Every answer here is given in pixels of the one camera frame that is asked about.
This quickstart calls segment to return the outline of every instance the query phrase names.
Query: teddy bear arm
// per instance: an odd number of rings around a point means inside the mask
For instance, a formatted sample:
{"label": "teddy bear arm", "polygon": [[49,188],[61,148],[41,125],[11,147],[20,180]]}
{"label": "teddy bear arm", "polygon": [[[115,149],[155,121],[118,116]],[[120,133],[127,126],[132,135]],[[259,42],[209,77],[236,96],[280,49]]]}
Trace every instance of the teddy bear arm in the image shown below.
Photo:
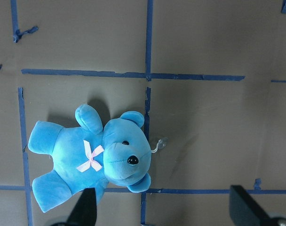
{"label": "teddy bear arm", "polygon": [[34,179],[32,190],[44,213],[72,197],[70,188],[54,170]]}
{"label": "teddy bear arm", "polygon": [[38,121],[29,138],[28,148],[38,154],[52,154],[58,134],[63,126],[48,122]]}
{"label": "teddy bear arm", "polygon": [[75,118],[86,131],[99,134],[103,131],[102,122],[98,112],[89,105],[81,105],[75,111]]}

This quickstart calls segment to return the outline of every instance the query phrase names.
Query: blue teddy bear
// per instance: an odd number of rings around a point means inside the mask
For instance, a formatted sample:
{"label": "blue teddy bear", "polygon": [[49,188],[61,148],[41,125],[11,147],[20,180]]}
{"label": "blue teddy bear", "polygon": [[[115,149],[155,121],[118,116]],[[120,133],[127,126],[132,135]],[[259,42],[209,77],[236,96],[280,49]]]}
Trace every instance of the blue teddy bear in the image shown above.
{"label": "blue teddy bear", "polygon": [[151,147],[140,129],[144,117],[125,112],[104,127],[97,111],[81,105],[75,112],[80,127],[38,121],[29,150],[53,158],[51,172],[34,179],[32,189],[43,212],[62,204],[85,188],[95,188],[99,203],[109,182],[131,192],[146,191],[151,178]]}

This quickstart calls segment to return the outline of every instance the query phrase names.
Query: pink ribbon bow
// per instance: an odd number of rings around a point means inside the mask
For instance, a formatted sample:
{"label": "pink ribbon bow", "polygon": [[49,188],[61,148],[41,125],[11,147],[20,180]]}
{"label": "pink ribbon bow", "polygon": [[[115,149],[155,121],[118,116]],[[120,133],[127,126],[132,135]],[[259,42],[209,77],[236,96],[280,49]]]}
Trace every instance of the pink ribbon bow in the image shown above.
{"label": "pink ribbon bow", "polygon": [[101,170],[102,166],[99,164],[99,162],[94,160],[94,157],[96,157],[100,153],[104,152],[103,147],[101,145],[99,145],[97,148],[95,148],[93,153],[91,153],[90,143],[88,141],[84,140],[83,144],[85,146],[85,152],[86,152],[86,156],[88,158],[88,161],[85,162],[84,164],[81,164],[76,169],[78,169],[80,172],[84,172],[84,171],[88,170],[90,168],[90,166],[92,166],[96,171]]}

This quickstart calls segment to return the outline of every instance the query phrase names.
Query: gray floor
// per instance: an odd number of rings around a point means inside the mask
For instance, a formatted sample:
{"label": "gray floor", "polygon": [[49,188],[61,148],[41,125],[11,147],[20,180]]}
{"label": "gray floor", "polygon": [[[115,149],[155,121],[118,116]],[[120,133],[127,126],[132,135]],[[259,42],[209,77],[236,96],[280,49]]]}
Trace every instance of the gray floor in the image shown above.
{"label": "gray floor", "polygon": [[[22,74],[21,69],[145,72],[147,0],[17,1],[21,30],[12,41],[10,1],[0,0],[0,186],[23,186],[17,87],[23,87],[27,136],[38,120],[77,126],[89,103],[103,123],[144,113],[151,88],[151,188],[286,190],[286,14],[282,0],[154,0],[153,73],[244,75],[242,81],[181,81]],[[29,156],[30,183],[53,167]],[[79,194],[43,214],[32,196],[34,226],[65,220]],[[253,195],[286,216],[286,194]],[[106,193],[97,225],[140,225],[141,196]],[[25,192],[0,190],[0,225],[27,225]],[[146,223],[231,226],[226,194],[147,194]]]}

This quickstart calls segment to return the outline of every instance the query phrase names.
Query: black plastic nose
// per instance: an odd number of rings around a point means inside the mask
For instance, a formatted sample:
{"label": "black plastic nose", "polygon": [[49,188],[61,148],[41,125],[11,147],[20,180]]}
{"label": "black plastic nose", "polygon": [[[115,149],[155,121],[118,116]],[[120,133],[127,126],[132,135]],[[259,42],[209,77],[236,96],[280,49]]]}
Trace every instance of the black plastic nose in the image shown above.
{"label": "black plastic nose", "polygon": [[127,163],[130,165],[136,165],[139,163],[139,160],[137,157],[135,157],[134,155],[130,156],[127,160]]}

